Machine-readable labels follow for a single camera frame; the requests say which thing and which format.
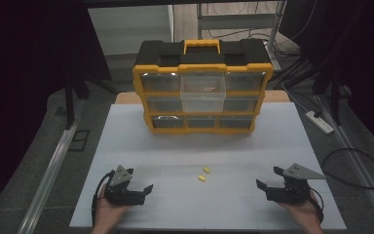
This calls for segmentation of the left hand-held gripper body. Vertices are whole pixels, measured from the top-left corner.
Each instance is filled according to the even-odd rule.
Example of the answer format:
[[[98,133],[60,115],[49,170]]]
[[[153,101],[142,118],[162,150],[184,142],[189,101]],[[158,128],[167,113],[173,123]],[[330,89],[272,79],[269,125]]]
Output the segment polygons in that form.
[[[113,175],[108,179],[104,191],[104,198],[116,206],[143,205],[145,196],[141,191],[130,191],[132,175],[122,165],[119,165]]]

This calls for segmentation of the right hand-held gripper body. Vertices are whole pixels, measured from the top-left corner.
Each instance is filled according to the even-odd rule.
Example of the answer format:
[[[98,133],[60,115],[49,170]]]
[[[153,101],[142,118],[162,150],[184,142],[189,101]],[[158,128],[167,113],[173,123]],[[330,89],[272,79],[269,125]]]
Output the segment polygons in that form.
[[[299,164],[293,164],[283,172],[283,188],[269,187],[265,190],[267,200],[289,205],[305,203],[310,198],[309,179],[325,179],[325,176]]]

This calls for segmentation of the clear plastic drawer bin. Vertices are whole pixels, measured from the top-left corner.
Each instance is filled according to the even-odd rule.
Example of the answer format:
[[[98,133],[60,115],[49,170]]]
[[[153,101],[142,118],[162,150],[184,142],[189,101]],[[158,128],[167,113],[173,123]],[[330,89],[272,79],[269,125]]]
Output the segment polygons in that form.
[[[214,87],[215,90],[206,92],[205,87]],[[224,74],[218,72],[183,73],[180,80],[180,98],[183,112],[221,112],[226,98]]]

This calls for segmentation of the person's left hand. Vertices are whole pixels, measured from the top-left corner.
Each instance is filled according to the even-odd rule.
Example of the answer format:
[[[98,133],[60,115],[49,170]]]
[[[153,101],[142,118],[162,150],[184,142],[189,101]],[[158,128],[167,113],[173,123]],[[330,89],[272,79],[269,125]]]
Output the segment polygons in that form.
[[[124,213],[131,208],[131,206],[115,206],[104,198],[105,187],[102,187],[95,206],[94,227],[114,228]]]

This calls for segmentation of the person's right hand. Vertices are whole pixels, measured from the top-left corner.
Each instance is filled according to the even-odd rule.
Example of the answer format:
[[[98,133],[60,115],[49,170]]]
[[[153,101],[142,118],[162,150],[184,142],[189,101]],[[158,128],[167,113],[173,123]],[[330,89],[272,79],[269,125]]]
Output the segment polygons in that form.
[[[294,221],[301,227],[320,226],[318,211],[309,201],[299,205],[289,205],[280,203],[280,206],[286,209]]]

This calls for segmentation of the white power strip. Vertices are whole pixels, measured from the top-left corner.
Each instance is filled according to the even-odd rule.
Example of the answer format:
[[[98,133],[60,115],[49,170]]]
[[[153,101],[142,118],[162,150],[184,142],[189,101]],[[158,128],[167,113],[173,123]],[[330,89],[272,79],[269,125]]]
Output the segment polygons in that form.
[[[309,111],[305,113],[305,116],[324,134],[328,135],[334,132],[334,129],[327,124],[321,117],[316,117],[314,111]]]

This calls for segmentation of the black metal stand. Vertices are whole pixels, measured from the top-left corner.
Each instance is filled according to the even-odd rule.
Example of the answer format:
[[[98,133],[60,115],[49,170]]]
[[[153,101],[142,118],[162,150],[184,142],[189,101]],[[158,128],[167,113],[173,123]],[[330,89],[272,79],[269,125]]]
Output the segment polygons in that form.
[[[120,92],[108,85],[102,80],[95,79],[88,73],[78,71],[76,75],[67,75],[64,79],[64,90],[65,90],[65,105],[66,105],[66,130],[70,130],[76,120],[73,94],[76,94],[78,99],[87,99],[90,95],[89,88],[86,85],[86,81],[99,86],[101,89],[111,93],[112,95],[118,95]]]
[[[313,85],[315,95],[323,95],[327,89],[330,89],[330,115],[336,125],[341,126],[339,102],[342,97],[342,80],[340,69],[336,65],[324,66],[319,71],[319,76]]]

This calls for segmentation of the set of transparent cabinet drawers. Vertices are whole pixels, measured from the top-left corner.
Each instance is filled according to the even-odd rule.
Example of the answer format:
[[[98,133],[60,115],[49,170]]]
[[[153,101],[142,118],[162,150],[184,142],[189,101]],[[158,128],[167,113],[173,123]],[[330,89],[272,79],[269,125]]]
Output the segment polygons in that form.
[[[256,115],[265,80],[263,72],[218,72],[225,77],[226,98],[223,110],[213,112],[183,112],[180,80],[183,73],[141,75],[142,87],[152,128],[248,130]]]

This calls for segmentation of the yellow and black parts organizer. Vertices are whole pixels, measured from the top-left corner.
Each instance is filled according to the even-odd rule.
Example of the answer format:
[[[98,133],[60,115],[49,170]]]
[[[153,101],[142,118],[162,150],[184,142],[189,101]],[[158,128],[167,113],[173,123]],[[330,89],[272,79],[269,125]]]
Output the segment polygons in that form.
[[[132,75],[136,94],[140,97],[144,108],[144,121],[149,130],[156,134],[249,134],[255,129],[256,118],[260,113],[265,97],[265,89],[271,80],[274,68],[267,54],[264,43],[260,39],[242,39],[239,41],[219,40],[221,53],[218,54],[211,48],[193,48],[186,55],[183,54],[184,41],[163,42],[145,41],[141,44],[136,57]],[[190,72],[263,72],[265,80],[261,88],[256,115],[248,130],[215,129],[183,130],[152,128],[149,122],[146,97],[142,87],[141,75],[144,73],[190,73]]]

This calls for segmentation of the grey metal pole stand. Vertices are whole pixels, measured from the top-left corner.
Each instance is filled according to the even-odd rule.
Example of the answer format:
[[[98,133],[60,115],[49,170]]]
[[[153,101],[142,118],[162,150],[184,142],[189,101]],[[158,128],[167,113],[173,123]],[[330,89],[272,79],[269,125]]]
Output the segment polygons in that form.
[[[273,26],[271,29],[269,41],[268,41],[268,44],[265,46],[266,51],[271,60],[271,63],[273,65],[273,68],[276,72],[281,71],[281,65],[278,60],[279,56],[276,54],[275,45],[276,45],[277,35],[279,33],[279,28],[281,25],[281,19],[282,19],[282,14],[283,14],[283,10],[285,7],[285,3],[286,3],[286,0],[278,0],[278,4],[274,12]]]

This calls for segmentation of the white panel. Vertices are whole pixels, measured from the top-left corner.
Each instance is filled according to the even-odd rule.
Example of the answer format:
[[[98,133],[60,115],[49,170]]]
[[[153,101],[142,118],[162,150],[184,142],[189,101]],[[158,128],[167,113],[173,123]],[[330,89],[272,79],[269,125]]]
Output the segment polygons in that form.
[[[146,40],[173,41],[173,7],[141,6],[88,9],[106,56],[136,54]]]

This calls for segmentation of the dark curtain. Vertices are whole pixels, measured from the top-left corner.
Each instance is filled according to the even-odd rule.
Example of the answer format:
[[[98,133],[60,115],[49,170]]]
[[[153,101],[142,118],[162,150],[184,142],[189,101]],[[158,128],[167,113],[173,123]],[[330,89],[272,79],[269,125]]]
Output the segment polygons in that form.
[[[331,81],[374,135],[374,0],[287,0],[280,33],[319,69],[313,91]]]
[[[109,78],[89,11],[51,0],[0,0],[0,193],[35,138],[48,97],[72,78]]]

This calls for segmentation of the black square floor frame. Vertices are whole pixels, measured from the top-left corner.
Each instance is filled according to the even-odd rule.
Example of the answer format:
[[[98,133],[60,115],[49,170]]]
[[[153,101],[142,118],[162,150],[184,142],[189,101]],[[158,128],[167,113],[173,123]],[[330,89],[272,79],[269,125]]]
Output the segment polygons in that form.
[[[71,152],[83,152],[87,146],[90,130],[76,131],[69,145]]]

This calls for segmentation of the aluminium floor rail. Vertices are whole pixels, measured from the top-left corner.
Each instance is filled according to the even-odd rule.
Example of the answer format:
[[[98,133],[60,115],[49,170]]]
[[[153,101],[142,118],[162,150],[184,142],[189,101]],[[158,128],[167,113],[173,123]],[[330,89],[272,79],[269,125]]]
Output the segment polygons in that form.
[[[19,226],[17,234],[33,234],[39,222],[41,214],[45,208],[47,200],[50,196],[52,188],[55,184],[57,174],[63,163],[65,155],[68,151],[72,138],[74,137],[82,113],[87,105],[86,100],[78,100],[76,107],[73,110],[73,121],[67,130],[62,132],[60,140],[53,153],[51,161],[40,181],[40,184],[35,192],[35,195],[27,209],[27,212]]]
[[[314,96],[314,99],[322,108],[322,116],[324,117],[325,121],[334,129],[334,135],[338,141],[338,144],[343,150],[347,151],[348,161],[351,164],[351,167],[354,170],[360,184],[366,187],[374,186],[374,180],[372,179],[371,174],[365,168],[365,164],[363,163],[363,161],[359,158],[359,152],[357,150],[354,150],[354,147],[342,126],[338,125],[337,122],[333,119],[329,104],[326,102],[326,99],[321,96]],[[365,192],[374,207],[374,189],[366,188]]]

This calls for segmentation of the grey metal frame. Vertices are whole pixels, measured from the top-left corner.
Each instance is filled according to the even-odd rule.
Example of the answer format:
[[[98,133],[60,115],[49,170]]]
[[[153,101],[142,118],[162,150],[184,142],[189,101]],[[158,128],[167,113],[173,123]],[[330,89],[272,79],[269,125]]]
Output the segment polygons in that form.
[[[211,30],[230,30],[230,33],[220,35],[220,38],[227,37],[246,30],[250,33],[252,30],[270,29],[269,40],[276,39],[282,12],[285,6],[284,1],[279,1],[276,10],[272,13],[254,12],[252,14],[223,14],[223,15],[204,15],[203,5],[197,5],[197,21],[198,21],[198,38],[203,38],[203,31],[206,30],[211,34]]]

